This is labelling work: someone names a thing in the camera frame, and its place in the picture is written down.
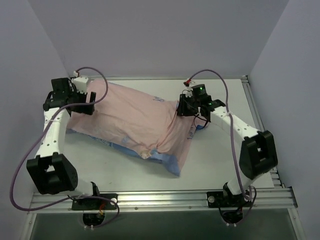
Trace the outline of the blue pink printed pillowcase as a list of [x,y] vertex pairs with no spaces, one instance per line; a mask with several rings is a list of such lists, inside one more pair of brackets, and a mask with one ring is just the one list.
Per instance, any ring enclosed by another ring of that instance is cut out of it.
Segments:
[[126,155],[159,163],[180,176],[197,130],[205,121],[194,116],[178,116],[179,102],[121,86],[92,81],[88,92],[97,98],[94,113],[71,114],[67,133],[80,133]]

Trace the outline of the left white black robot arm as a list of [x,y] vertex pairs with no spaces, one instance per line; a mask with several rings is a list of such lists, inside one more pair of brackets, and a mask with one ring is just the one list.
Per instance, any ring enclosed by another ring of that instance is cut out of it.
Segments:
[[89,78],[56,78],[52,91],[43,104],[44,136],[35,157],[26,162],[26,169],[40,194],[84,196],[83,204],[90,210],[100,206],[99,189],[94,182],[78,176],[76,168],[63,154],[67,125],[72,113],[92,115],[96,93],[87,93]]

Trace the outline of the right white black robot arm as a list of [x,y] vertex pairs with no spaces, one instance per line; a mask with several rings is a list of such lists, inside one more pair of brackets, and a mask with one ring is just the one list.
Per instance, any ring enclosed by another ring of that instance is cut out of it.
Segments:
[[273,134],[260,131],[237,117],[228,103],[213,100],[210,95],[200,98],[180,94],[177,115],[199,117],[205,124],[213,123],[230,136],[235,177],[228,181],[222,193],[223,203],[234,206],[240,195],[246,197],[246,190],[263,174],[278,165]]

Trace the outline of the back aluminium rail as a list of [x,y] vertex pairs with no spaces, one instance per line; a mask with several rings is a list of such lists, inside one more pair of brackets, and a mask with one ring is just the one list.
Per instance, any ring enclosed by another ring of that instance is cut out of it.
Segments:
[[[106,79],[108,81],[128,81],[128,80],[183,80],[186,81],[188,78],[187,77],[177,77],[177,76],[169,76],[169,77],[164,77],[164,76],[107,76]],[[193,78],[193,80],[219,80],[220,78],[218,76],[196,76]],[[231,76],[231,77],[226,77],[224,80],[241,80],[243,82],[249,82],[249,78],[247,75],[244,76]]]

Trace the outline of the aluminium rail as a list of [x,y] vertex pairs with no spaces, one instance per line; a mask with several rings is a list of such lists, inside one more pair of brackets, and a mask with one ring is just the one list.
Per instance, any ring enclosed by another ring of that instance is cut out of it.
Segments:
[[[177,76],[169,76],[169,77],[164,77],[164,76],[107,76],[106,79],[108,81],[128,81],[128,80],[183,80],[186,81],[188,78],[187,77],[177,77]],[[196,76],[193,78],[193,80],[219,80],[220,78],[218,76]],[[249,82],[249,78],[247,75],[244,76],[231,76],[231,77],[226,77],[224,80],[241,80],[243,82]]]
[[[251,90],[250,84],[249,84],[249,80],[247,78],[242,78],[241,79],[241,83],[243,86],[243,90],[252,114],[252,118],[254,121],[254,125],[257,129],[264,131],[265,127],[264,124],[262,122],[261,116],[259,114],[257,105],[255,103],[254,97],[253,97],[253,92]],[[285,185],[282,183],[280,176],[279,176],[279,171],[276,167],[274,167],[271,171],[270,171],[270,176],[272,178],[273,184],[275,188],[285,188]]]
[[[212,211],[218,199],[208,190],[120,191],[117,204],[122,213]],[[253,209],[294,209],[298,204],[291,188],[259,188]]]

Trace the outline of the right side aluminium rail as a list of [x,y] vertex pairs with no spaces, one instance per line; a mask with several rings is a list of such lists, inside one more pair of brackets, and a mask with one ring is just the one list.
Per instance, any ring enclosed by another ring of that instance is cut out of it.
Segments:
[[[243,86],[243,90],[252,114],[252,118],[254,121],[254,125],[257,129],[264,131],[265,127],[264,124],[262,122],[261,116],[259,114],[257,105],[255,103],[254,97],[253,97],[253,92],[251,90],[250,84],[249,84],[249,80],[247,78],[242,78],[241,79],[241,83]],[[280,176],[279,176],[279,171],[276,167],[274,167],[271,171],[270,171],[270,176],[272,178],[273,184],[275,188],[285,188],[285,185],[282,183]]]

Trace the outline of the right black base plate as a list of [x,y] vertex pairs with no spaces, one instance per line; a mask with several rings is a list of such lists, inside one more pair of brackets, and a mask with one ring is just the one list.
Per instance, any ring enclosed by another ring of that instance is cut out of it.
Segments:
[[242,194],[232,195],[224,191],[208,191],[206,193],[209,208],[241,208],[249,207],[251,201],[246,200]]

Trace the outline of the front aluminium rail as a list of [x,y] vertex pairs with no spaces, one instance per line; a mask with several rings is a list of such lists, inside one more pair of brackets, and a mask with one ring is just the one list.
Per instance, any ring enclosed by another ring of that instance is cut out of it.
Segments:
[[[208,190],[120,191],[117,204],[122,213],[212,211],[218,199]],[[298,204],[291,188],[259,188],[253,209],[294,209]]]

